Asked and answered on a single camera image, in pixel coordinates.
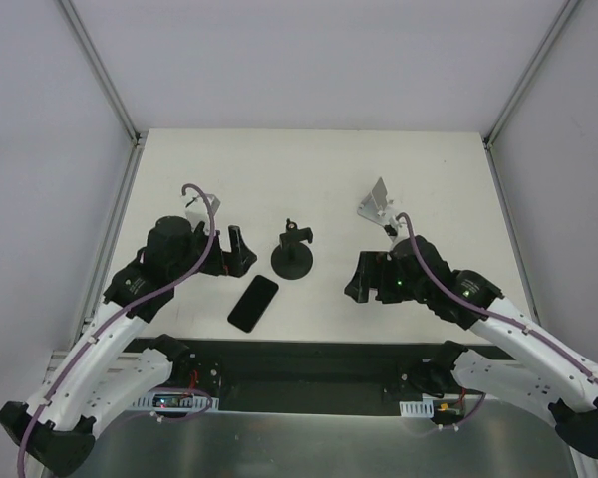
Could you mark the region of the black round-base phone stand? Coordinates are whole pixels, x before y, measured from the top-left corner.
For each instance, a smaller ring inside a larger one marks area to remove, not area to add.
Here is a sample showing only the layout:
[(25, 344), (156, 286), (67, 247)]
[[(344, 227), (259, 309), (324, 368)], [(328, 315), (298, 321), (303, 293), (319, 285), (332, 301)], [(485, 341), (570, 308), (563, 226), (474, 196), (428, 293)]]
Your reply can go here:
[(287, 218), (285, 231), (279, 235), (279, 244), (271, 254), (271, 267), (275, 274), (285, 280), (305, 277), (313, 266), (313, 254), (308, 247), (312, 242), (310, 227), (300, 228), (295, 221)]

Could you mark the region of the black smartphone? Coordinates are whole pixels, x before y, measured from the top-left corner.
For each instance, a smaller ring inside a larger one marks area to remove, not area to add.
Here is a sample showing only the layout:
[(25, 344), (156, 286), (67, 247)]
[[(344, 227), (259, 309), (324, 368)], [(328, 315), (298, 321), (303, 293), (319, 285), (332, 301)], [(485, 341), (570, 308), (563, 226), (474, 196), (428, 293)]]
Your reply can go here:
[(228, 314), (227, 321), (239, 330), (251, 333), (278, 291), (276, 282), (255, 276)]

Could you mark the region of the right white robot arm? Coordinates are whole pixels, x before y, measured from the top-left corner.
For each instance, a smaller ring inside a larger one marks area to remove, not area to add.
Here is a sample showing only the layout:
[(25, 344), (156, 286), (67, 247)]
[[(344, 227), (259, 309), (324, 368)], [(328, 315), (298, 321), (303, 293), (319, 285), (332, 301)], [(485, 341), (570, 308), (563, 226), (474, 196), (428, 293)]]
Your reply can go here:
[(399, 241), (388, 252), (361, 252), (344, 293), (357, 303), (415, 301), (499, 347), (521, 367), (496, 365), (447, 341), (428, 366), (429, 379), (414, 376), (417, 386), (435, 395), (458, 386), (491, 394), (534, 414), (569, 447), (598, 459), (598, 363), (527, 318), (482, 275), (452, 269), (424, 237)]

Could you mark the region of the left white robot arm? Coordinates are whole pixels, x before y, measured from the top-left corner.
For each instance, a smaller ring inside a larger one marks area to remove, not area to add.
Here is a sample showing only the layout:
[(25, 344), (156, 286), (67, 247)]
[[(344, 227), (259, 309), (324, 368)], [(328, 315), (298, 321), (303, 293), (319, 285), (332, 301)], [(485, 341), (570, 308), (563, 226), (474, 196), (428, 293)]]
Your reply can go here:
[(113, 276), (92, 323), (52, 377), (24, 402), (8, 401), (0, 424), (30, 456), (58, 477), (86, 461), (97, 438), (136, 399), (160, 385), (191, 390), (201, 379), (193, 353), (163, 334), (131, 367), (106, 379), (110, 364), (174, 297), (175, 285), (199, 272), (240, 278), (256, 262), (238, 226), (228, 228), (230, 249), (204, 222), (159, 219), (146, 245)]

